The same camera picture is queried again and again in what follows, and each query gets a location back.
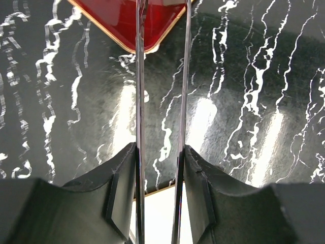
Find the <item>red lacquer tray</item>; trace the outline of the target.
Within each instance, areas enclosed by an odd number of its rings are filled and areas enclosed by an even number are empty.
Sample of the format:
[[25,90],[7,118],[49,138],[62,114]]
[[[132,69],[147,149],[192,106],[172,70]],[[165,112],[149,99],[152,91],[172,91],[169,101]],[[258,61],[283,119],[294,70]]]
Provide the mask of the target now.
[[[136,52],[136,1],[69,1],[120,47]],[[148,1],[144,53],[151,53],[186,11],[186,1]]]

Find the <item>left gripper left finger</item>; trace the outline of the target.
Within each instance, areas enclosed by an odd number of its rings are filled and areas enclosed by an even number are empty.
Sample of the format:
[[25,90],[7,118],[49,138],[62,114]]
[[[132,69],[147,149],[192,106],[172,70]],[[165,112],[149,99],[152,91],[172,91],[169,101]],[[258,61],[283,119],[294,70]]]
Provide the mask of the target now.
[[1,243],[127,243],[136,145],[59,187],[1,180]]

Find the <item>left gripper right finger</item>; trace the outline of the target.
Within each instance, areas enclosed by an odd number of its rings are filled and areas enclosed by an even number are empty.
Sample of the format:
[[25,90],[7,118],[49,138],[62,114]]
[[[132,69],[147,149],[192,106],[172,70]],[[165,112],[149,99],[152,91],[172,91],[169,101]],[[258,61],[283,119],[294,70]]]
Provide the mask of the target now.
[[324,184],[247,185],[185,148],[194,243],[324,243]]

